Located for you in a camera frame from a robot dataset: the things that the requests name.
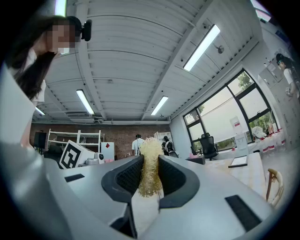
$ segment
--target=brick wall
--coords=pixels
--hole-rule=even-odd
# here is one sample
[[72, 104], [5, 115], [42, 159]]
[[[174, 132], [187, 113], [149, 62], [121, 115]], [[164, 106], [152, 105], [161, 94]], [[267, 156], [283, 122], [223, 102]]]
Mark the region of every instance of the brick wall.
[[[33, 123], [30, 130], [30, 143], [33, 145], [34, 136], [36, 132], [44, 131], [47, 133], [46, 139], [48, 139], [49, 129], [56, 132], [74, 132], [77, 133], [81, 130], [82, 133], [101, 133], [105, 134], [105, 142], [114, 142], [115, 155], [118, 159], [124, 158], [126, 153], [131, 153], [132, 141], [135, 140], [135, 135], [142, 135], [143, 139], [147, 137], [153, 137], [154, 133], [170, 132], [169, 125], [129, 125], [129, 126], [103, 126], [103, 127], [86, 127], [83, 125], [46, 125]], [[76, 138], [70, 138], [70, 140], [76, 142]], [[87, 147], [92, 151], [97, 152], [97, 147]]]

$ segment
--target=tube light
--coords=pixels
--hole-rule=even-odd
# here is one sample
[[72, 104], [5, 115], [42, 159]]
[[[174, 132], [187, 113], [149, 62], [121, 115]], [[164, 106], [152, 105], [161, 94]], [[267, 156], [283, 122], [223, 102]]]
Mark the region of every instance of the tube light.
[[165, 102], [168, 100], [168, 97], [163, 96], [162, 99], [159, 101], [158, 105], [156, 106], [156, 108], [154, 109], [154, 111], [151, 113], [151, 115], [155, 115], [160, 108], [165, 104]]
[[79, 89], [76, 91], [76, 93], [77, 93], [78, 97], [80, 98], [81, 102], [83, 103], [84, 107], [86, 108], [86, 110], [89, 112], [89, 114], [91, 114], [91, 115], [95, 114], [93, 109], [91, 108], [88, 100], [86, 99], [86, 96], [85, 96], [83, 90]]
[[202, 56], [202, 54], [206, 51], [206, 49], [209, 47], [209, 45], [212, 43], [212, 41], [216, 38], [216, 36], [219, 34], [220, 29], [217, 27], [217, 25], [213, 25], [208, 33], [205, 35], [204, 39], [201, 41], [201, 43], [197, 46], [195, 51], [193, 52], [192, 56], [187, 60], [186, 64], [183, 66], [183, 68], [187, 71], [190, 71], [192, 67], [196, 64], [196, 62], [199, 60], [199, 58]]
[[42, 114], [42, 115], [45, 115], [41, 110], [39, 110], [37, 107], [36, 107], [36, 110], [40, 113], [40, 114]]
[[55, 1], [55, 15], [66, 16], [66, 0]]

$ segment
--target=black rectangular slot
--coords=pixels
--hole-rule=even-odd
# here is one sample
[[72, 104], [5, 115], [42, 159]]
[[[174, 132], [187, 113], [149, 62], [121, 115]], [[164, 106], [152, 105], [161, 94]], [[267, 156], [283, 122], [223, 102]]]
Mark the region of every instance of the black rectangular slot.
[[226, 197], [225, 200], [239, 219], [240, 223], [243, 225], [246, 232], [261, 223], [261, 220], [257, 217], [257, 215], [238, 195]]
[[78, 180], [80, 178], [84, 178], [84, 176], [82, 174], [76, 174], [76, 175], [65, 177], [65, 180], [66, 182], [71, 182], [71, 181]]

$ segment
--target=wooden table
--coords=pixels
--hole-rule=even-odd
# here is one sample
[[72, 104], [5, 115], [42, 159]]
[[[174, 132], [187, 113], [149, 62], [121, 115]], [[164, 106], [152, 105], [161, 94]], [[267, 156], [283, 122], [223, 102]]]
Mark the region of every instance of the wooden table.
[[266, 199], [266, 178], [264, 176], [263, 164], [258, 152], [248, 156], [248, 165], [244, 167], [228, 168], [231, 159], [206, 161], [205, 167], [217, 168], [240, 180], [249, 188], [257, 192], [263, 199]]

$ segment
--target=white corrugated ceiling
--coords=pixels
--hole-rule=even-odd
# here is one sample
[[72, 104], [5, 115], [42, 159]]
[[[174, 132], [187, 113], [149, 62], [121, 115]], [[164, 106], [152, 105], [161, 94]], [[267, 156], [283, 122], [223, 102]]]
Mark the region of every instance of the white corrugated ceiling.
[[[196, 26], [196, 33], [155, 91], [180, 40], [208, 2], [213, 3], [208, 16]], [[68, 6], [68, 12], [75, 15], [81, 4]], [[261, 38], [259, 21], [247, 0], [93, 0], [88, 3], [86, 19], [92, 20], [92, 38], [87, 43], [90, 68], [86, 70], [91, 72], [107, 120], [166, 120], [214, 81], [251, 38]], [[220, 34], [192, 70], [184, 70], [183, 65], [213, 24]], [[222, 54], [216, 48], [219, 46], [224, 47]], [[75, 49], [53, 61], [45, 78], [52, 96], [45, 94], [45, 102], [38, 107], [46, 116], [36, 112], [35, 121], [70, 121], [68, 111], [85, 111], [77, 89], [84, 90], [96, 115], [101, 116], [101, 109], [93, 104], [79, 54]], [[168, 96], [168, 101], [151, 116], [152, 107], [162, 96]]]

